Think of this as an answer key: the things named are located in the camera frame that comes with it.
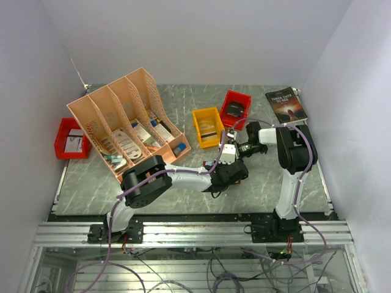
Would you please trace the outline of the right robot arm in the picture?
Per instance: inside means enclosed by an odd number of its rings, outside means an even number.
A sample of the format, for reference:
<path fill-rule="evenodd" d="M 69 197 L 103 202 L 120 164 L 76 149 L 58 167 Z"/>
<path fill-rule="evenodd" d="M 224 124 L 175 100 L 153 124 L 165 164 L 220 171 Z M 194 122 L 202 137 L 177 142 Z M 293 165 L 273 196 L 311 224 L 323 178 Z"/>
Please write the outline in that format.
<path fill-rule="evenodd" d="M 275 145 L 278 162 L 283 169 L 280 197 L 273 212 L 249 225 L 252 241 L 302 242 L 304 237 L 300 225 L 302 216 L 299 204 L 304 182 L 318 160 L 309 127 L 302 124 L 262 129 L 259 122 L 254 121 L 246 126 L 246 131 L 246 143 L 233 141 L 237 157 L 242 159 L 255 153 L 267 153 L 267 146 Z"/>

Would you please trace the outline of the red card holder wallet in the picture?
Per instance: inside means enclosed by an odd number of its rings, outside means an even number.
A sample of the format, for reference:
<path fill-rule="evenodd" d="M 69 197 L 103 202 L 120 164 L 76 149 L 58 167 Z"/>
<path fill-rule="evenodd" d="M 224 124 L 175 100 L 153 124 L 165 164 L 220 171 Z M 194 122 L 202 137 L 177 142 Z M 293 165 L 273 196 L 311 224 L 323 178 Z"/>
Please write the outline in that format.
<path fill-rule="evenodd" d="M 220 163 L 218 163 L 218 165 L 217 165 L 215 168 L 213 168 L 214 163 L 215 163 L 215 161 L 203 161 L 203 164 L 202 164 L 202 166 L 205 167 L 206 170 L 208 170 L 208 171 L 210 171 L 211 169 L 213 169 L 213 171 L 210 173 L 210 176 L 211 176 L 211 178 L 212 178 L 212 182 L 213 182 L 213 173 L 214 173 L 214 169 L 220 164 Z"/>

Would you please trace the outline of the black credit card stack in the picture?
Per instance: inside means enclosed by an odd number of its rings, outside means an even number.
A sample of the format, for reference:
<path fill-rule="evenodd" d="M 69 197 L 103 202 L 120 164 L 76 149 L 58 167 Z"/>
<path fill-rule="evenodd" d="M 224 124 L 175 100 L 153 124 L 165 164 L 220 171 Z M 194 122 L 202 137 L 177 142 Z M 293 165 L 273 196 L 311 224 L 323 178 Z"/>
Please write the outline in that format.
<path fill-rule="evenodd" d="M 227 106 L 226 114 L 232 117 L 242 117 L 245 109 L 246 107 L 243 104 L 237 101 L 232 101 Z"/>

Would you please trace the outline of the yellow plastic bin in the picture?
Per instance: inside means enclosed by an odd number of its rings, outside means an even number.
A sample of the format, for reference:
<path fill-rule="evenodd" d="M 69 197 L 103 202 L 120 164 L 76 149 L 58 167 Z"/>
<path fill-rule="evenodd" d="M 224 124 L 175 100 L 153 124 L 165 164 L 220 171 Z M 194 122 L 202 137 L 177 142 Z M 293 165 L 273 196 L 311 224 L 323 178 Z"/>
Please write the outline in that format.
<path fill-rule="evenodd" d="M 193 110 L 192 120 L 197 133 L 197 141 L 201 149 L 216 147 L 219 145 L 224 125 L 221 122 L 217 107 Z M 206 131 L 216 131 L 219 138 L 212 141 L 202 142 L 200 133 Z"/>

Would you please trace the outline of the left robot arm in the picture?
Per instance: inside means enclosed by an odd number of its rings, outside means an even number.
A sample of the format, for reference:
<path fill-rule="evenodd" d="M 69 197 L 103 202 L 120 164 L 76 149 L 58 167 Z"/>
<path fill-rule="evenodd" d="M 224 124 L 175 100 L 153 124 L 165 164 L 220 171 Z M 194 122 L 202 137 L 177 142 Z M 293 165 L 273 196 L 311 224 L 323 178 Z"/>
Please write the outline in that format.
<path fill-rule="evenodd" d="M 135 212 L 154 202 L 170 189 L 192 189 L 212 195 L 249 176 L 243 161 L 231 164 L 215 162 L 211 166 L 190 168 L 167 164 L 153 156 L 122 174 L 122 194 L 103 222 L 99 241 L 118 242 L 128 229 Z"/>

